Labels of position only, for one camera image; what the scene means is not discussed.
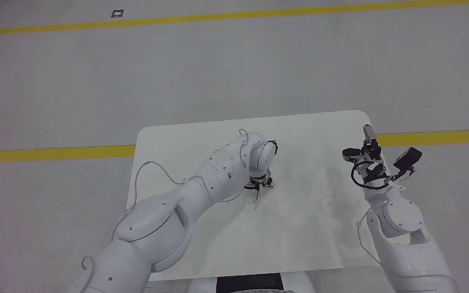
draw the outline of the gray floor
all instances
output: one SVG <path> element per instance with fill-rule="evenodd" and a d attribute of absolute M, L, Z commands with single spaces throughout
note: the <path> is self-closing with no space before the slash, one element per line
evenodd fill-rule
<path fill-rule="evenodd" d="M 122 8 L 143 18 L 343 4 L 17 0 L 0 2 L 0 27 L 108 21 Z M 0 35 L 0 149 L 134 144 L 149 125 L 353 108 L 379 133 L 468 129 L 468 16 L 458 6 Z M 468 146 L 421 149 L 409 199 L 469 292 Z M 0 292 L 63 292 L 81 257 L 106 246 L 131 165 L 1 163 Z M 318 292 L 392 292 L 379 267 L 309 275 Z M 188 281 L 148 287 L 186 292 Z"/>

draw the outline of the white cable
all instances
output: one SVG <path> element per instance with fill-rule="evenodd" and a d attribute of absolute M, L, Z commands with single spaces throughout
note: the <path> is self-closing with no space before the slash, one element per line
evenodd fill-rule
<path fill-rule="evenodd" d="M 360 222 L 357 222 L 356 223 L 356 226 L 357 226 L 357 235 L 358 235 L 358 241 L 360 243 L 360 246 L 363 248 L 364 251 L 366 251 L 366 253 L 368 255 L 370 255 L 382 268 L 383 270 L 385 270 L 386 272 L 389 272 L 390 274 L 392 275 L 395 275 L 397 277 L 400 277 L 400 278 L 406 278 L 406 279 L 412 279 L 412 278 L 426 278 L 426 277 L 442 277 L 442 278 L 447 278 L 449 280 L 451 280 L 454 284 L 454 288 L 456 288 L 456 292 L 459 293 L 459 287 L 457 286 L 457 283 L 456 281 L 448 276 L 448 275 L 443 275 L 443 274 L 426 274 L 426 275 L 400 275 L 398 274 L 397 272 L 394 272 L 393 270 L 385 267 L 376 257 L 373 256 L 372 253 L 370 253 L 364 246 L 363 246 L 363 243 L 361 242 L 361 235 L 360 235 L 360 227 L 361 227 L 361 222 L 363 222 L 363 219 L 366 217 L 366 215 L 368 215 L 368 213 L 372 210 L 372 208 L 370 207 L 366 212 L 365 212 L 365 215 L 363 215 L 363 217 L 361 217 L 361 220 Z"/>
<path fill-rule="evenodd" d="M 245 129 L 239 129 L 239 133 L 240 135 L 246 135 L 247 136 L 247 139 L 246 141 L 242 140 L 241 142 L 241 147 L 240 147 L 240 160 L 241 160 L 241 164 L 243 165 L 243 170 L 244 170 L 244 177 L 245 179 L 247 179 L 246 177 L 246 166 L 247 164 L 243 161 L 243 157 L 241 156 L 241 152 L 243 151 L 243 147 L 245 147 L 247 144 L 248 144 L 248 141 L 249 141 L 249 134 L 248 132 L 245 130 Z M 161 165 L 159 164 L 158 162 L 155 162 L 155 161 L 152 161 L 152 160 L 148 160 L 147 162 L 143 163 L 140 168 L 138 169 L 137 171 L 137 174 L 135 175 L 135 180 L 134 180 L 134 190 L 135 190 L 135 193 L 134 193 L 134 197 L 133 197 L 133 203 L 132 203 L 132 206 L 130 206 L 128 209 L 126 209 L 124 211 L 124 213 L 121 215 L 121 217 L 119 218 L 119 220 L 117 221 L 117 225 L 114 227 L 114 230 L 112 231 L 112 236 L 111 236 L 111 242 L 114 240 L 114 235 L 116 234 L 116 230 L 117 230 L 117 227 L 119 227 L 120 223 L 123 222 L 123 220 L 126 219 L 126 217 L 128 217 L 131 212 L 133 212 L 133 209 L 135 208 L 135 206 L 137 205 L 137 179 L 139 178 L 139 174 L 140 174 L 140 171 L 143 169 L 143 167 L 145 167 L 146 165 L 149 165 L 149 164 L 155 164 L 157 165 L 158 167 L 161 168 L 161 170 L 163 170 L 164 174 L 175 184 L 175 185 L 184 185 L 184 184 L 187 184 L 188 182 L 190 182 L 192 179 L 195 179 L 195 178 L 200 178 L 200 180 L 202 181 L 202 184 L 204 185 L 204 189 L 205 191 L 207 192 L 207 194 L 209 195 L 210 197 L 210 200 L 213 199 L 213 196 L 212 194 L 210 193 L 210 191 L 208 190 L 208 187 L 207 187 L 207 184 L 205 183 L 205 180 L 204 178 L 202 178 L 201 176 L 199 175 L 195 175 L 195 176 L 192 176 L 189 178 L 189 180 L 187 181 L 184 181 L 184 182 L 176 182 L 172 177 L 171 175 L 169 175 L 168 171 Z M 223 201 L 217 201 L 217 202 L 230 202 L 230 201 L 234 201 L 242 192 L 244 191 L 244 186 L 241 188 L 241 191 L 236 195 L 236 196 L 233 196 L 231 198 L 228 198 L 228 199 L 225 199 Z M 81 288 L 81 293 L 84 293 L 85 290 L 88 288 L 88 285 L 89 285 L 89 282 L 91 281 L 92 279 L 92 275 L 94 273 L 94 270 L 95 270 L 95 260 L 91 257 L 91 256 L 85 256 L 82 260 L 81 260 L 81 266 L 83 267 L 84 270 L 86 270 L 86 267 L 84 266 L 84 262 L 86 259 L 90 259 L 91 263 L 92 263 L 92 271 L 91 271 L 91 274 L 89 275 L 88 277 L 88 280 L 86 280 L 86 283 L 85 285 L 83 286 L 83 288 Z"/>
<path fill-rule="evenodd" d="M 83 267 L 83 270 L 86 270 L 86 267 L 85 267 L 85 260 L 86 259 L 89 259 L 91 261 L 91 272 L 89 274 L 88 280 L 86 280 L 85 285 L 83 286 L 83 288 L 81 288 L 80 293 L 85 292 L 85 290 L 88 288 L 89 282 L 93 278 L 93 274 L 95 273 L 95 260 L 93 259 L 92 256 L 85 256 L 84 258 L 82 258 L 81 267 Z"/>

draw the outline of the yellow floor stripe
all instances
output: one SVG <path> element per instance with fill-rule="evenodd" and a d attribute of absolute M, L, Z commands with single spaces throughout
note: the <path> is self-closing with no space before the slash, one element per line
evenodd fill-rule
<path fill-rule="evenodd" d="M 0 162 L 26 162 L 34 160 L 103 159 L 133 157 L 135 146 L 85 146 L 62 149 L 18 149 L 0 151 Z"/>
<path fill-rule="evenodd" d="M 402 10 L 422 7 L 439 7 L 469 4 L 469 0 L 417 0 L 391 3 L 345 5 L 336 7 L 305 7 L 285 10 L 218 13 L 212 15 L 188 15 L 172 18 L 146 18 L 126 21 L 104 21 L 95 23 L 69 23 L 52 26 L 25 26 L 0 29 L 0 34 L 26 34 L 45 31 L 70 31 L 77 29 L 108 29 L 126 26 L 153 26 L 168 23 L 192 23 L 199 21 L 229 21 L 246 18 L 273 18 L 295 15 L 317 15 L 343 12 L 364 12 L 378 10 Z"/>
<path fill-rule="evenodd" d="M 469 144 L 469 131 L 380 134 L 378 135 L 378 141 L 382 147 Z M 133 157 L 134 152 L 134 145 L 84 146 L 66 147 L 61 149 L 17 149 L 11 151 L 0 151 L 0 162 Z"/>
<path fill-rule="evenodd" d="M 443 144 L 469 144 L 469 131 L 446 131 L 440 133 L 381 134 L 378 141 L 382 147 L 434 146 Z"/>

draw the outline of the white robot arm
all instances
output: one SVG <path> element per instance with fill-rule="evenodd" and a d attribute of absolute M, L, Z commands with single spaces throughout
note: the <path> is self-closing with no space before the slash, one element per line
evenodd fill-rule
<path fill-rule="evenodd" d="M 366 223 L 380 257 L 379 263 L 392 287 L 396 292 L 457 292 L 457 285 L 437 243 L 426 229 L 420 209 L 401 195 L 404 188 L 397 184 L 401 176 L 414 172 L 413 164 L 420 159 L 421 152 L 412 147 L 408 149 L 394 163 L 399 173 L 391 176 L 384 166 L 372 127 L 365 125 L 363 131 L 366 136 L 363 147 L 345 149 L 342 155 L 346 161 L 354 163 L 352 180 L 363 188 L 365 199 L 371 205 Z M 364 184 L 355 180 L 355 171 Z M 357 223 L 359 237 L 360 226 L 361 222 Z M 410 235 L 409 245 L 390 241 L 404 234 Z"/>
<path fill-rule="evenodd" d="M 118 225 L 113 241 L 69 292 L 142 292 L 151 272 L 178 262 L 197 220 L 212 205 L 269 186 L 275 141 L 246 133 L 216 150 L 194 176 L 175 189 L 139 201 Z"/>

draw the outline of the table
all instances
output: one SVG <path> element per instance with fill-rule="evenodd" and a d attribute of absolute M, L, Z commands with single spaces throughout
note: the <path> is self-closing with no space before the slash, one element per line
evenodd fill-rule
<path fill-rule="evenodd" d="M 278 142 L 271 168 L 275 188 L 255 201 L 245 190 L 199 219 L 185 255 L 151 281 L 268 272 L 325 270 L 376 265 L 360 247 L 355 222 L 368 209 L 363 191 L 350 179 L 347 147 L 361 147 L 361 111 L 275 116 L 144 128 L 137 137 L 128 207 L 136 171 L 147 160 L 161 163 L 176 180 L 191 176 L 217 148 L 256 131 Z M 156 166 L 139 175 L 138 200 L 173 184 Z M 363 243 L 375 253 L 362 229 Z"/>

